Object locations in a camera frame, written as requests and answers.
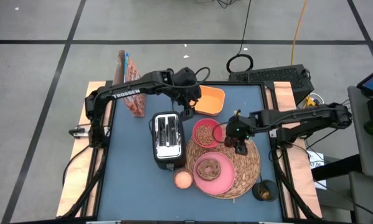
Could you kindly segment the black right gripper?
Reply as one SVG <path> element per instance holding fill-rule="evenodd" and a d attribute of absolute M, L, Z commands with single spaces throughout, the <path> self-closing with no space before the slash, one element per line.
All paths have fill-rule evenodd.
<path fill-rule="evenodd" d="M 247 155 L 248 149 L 245 140 L 251 134 L 251 120 L 248 117 L 233 115 L 225 129 L 225 146 L 235 147 L 237 154 Z"/>

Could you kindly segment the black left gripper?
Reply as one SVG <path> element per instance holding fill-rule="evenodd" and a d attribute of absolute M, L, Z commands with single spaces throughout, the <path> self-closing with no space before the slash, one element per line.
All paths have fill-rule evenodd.
<path fill-rule="evenodd" d="M 176 101 L 178 105 L 194 107 L 201 98 L 201 96 L 201 88 L 199 85 L 196 85 L 187 88 L 177 88 L 173 100 Z M 188 119 L 193 118 L 194 113 L 194 108 L 184 109 L 180 114 L 181 121 L 187 121 Z"/>

